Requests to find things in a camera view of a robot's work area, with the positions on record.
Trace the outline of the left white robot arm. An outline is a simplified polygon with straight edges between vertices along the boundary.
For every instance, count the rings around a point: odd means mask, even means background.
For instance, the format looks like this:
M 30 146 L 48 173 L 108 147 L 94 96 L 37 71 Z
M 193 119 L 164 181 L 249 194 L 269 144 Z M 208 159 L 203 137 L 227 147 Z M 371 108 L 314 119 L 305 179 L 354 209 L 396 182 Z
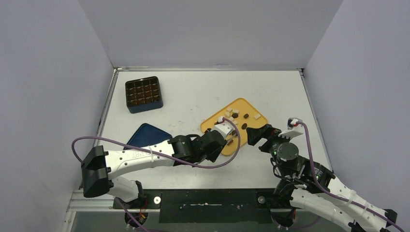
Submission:
M 95 146 L 81 163 L 83 196 L 109 194 L 138 208 L 145 200 L 142 184 L 124 178 L 124 174 L 159 166 L 198 164 L 203 160 L 214 162 L 227 144 L 227 135 L 211 130 L 202 136 L 179 135 L 155 145 L 122 151 Z

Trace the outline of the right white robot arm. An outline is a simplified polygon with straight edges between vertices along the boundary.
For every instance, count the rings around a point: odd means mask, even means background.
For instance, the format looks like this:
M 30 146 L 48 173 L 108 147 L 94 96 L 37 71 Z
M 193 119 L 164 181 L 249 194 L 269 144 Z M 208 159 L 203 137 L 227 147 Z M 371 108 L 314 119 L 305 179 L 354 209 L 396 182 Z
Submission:
M 305 209 L 332 221 L 347 232 L 386 232 L 396 229 L 397 212 L 382 209 L 360 197 L 322 164 L 315 162 L 307 125 L 297 119 L 281 131 L 266 124 L 247 128 L 248 144 L 261 139 L 259 150 L 271 155 L 273 173 L 280 178 L 274 202 L 281 207 Z

